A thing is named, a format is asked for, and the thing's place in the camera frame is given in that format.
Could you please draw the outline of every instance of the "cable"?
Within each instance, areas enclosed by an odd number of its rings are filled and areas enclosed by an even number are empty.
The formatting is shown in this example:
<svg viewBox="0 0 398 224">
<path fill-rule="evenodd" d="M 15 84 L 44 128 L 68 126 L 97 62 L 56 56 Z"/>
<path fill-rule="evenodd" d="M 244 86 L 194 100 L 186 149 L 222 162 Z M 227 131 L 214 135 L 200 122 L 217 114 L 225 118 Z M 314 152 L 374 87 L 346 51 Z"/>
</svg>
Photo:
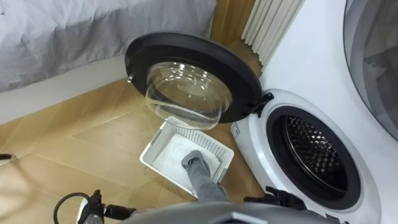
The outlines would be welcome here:
<svg viewBox="0 0 398 224">
<path fill-rule="evenodd" d="M 53 213 L 54 224 L 60 224 L 58 221 L 58 209 L 66 200 L 70 199 L 71 197 L 83 197 L 87 200 L 87 205 L 86 205 L 87 207 L 86 209 L 83 209 L 83 211 L 86 210 L 86 212 L 81 214 L 80 219 L 78 220 L 78 224 L 83 224 L 84 221 L 87 219 L 91 209 L 90 196 L 81 192 L 77 192 L 77 193 L 68 194 L 57 203 Z"/>
</svg>

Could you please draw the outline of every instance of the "white towel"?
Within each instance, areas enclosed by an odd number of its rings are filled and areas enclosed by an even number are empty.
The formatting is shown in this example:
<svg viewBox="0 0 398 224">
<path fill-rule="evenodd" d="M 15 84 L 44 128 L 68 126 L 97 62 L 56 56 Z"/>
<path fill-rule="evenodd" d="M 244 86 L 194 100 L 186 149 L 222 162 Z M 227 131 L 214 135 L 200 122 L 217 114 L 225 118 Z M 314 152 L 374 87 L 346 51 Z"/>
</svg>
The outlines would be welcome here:
<svg viewBox="0 0 398 224">
<path fill-rule="evenodd" d="M 198 150 L 202 153 L 204 160 L 209 166 L 211 178 L 213 178 L 220 166 L 220 161 L 217 157 L 213 153 L 179 134 L 174 134 L 172 136 L 169 143 L 154 161 L 153 166 L 174 182 L 180 184 L 189 191 L 192 191 L 193 187 L 189 181 L 187 172 L 181 165 L 181 161 L 186 155 L 194 150 Z"/>
</svg>

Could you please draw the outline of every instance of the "door hinge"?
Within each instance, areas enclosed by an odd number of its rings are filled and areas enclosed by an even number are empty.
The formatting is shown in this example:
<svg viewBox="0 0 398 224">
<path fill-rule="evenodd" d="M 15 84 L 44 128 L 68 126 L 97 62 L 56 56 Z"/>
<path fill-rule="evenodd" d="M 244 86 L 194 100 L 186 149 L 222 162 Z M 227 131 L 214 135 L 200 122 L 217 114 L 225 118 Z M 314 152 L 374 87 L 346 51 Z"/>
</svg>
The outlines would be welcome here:
<svg viewBox="0 0 398 224">
<path fill-rule="evenodd" d="M 274 99 L 274 95 L 272 93 L 266 93 L 264 96 L 261 97 L 260 101 L 254 107 L 252 113 L 257 114 L 257 116 L 260 118 L 262 110 L 264 109 L 266 104 L 272 99 Z"/>
</svg>

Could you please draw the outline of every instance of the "washing machine door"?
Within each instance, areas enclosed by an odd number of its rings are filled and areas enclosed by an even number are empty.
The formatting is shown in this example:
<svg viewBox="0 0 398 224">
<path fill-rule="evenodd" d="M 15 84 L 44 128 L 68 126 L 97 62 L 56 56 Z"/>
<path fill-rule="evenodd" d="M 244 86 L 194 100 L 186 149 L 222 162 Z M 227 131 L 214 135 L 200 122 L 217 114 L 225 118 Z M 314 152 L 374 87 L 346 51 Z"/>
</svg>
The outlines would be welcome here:
<svg viewBox="0 0 398 224">
<path fill-rule="evenodd" d="M 158 32 L 126 52 L 129 81 L 160 118 L 183 128 L 210 129 L 245 118 L 261 102 L 261 85 L 235 54 L 206 39 Z"/>
</svg>

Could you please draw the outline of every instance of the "white plastic basket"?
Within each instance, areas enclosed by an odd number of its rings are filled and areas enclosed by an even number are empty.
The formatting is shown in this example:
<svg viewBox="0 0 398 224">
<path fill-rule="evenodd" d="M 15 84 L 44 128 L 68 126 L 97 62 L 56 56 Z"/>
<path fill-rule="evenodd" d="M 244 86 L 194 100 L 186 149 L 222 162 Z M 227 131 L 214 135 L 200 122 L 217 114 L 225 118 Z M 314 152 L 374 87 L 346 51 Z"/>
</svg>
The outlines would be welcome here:
<svg viewBox="0 0 398 224">
<path fill-rule="evenodd" d="M 216 183 L 220 183 L 223 180 L 232 158 L 234 157 L 234 151 L 201 131 L 180 128 L 167 122 L 164 122 L 161 125 L 154 137 L 150 140 L 144 152 L 142 152 L 139 160 L 162 177 L 166 178 L 184 191 L 188 192 L 190 195 L 197 198 L 195 192 L 188 190 L 179 183 L 176 183 L 170 177 L 166 176 L 153 166 L 154 161 L 163 151 L 164 147 L 169 143 L 174 134 L 180 134 L 186 137 L 204 149 L 210 151 L 217 157 L 217 159 L 220 161 L 220 166 L 212 178 Z"/>
</svg>

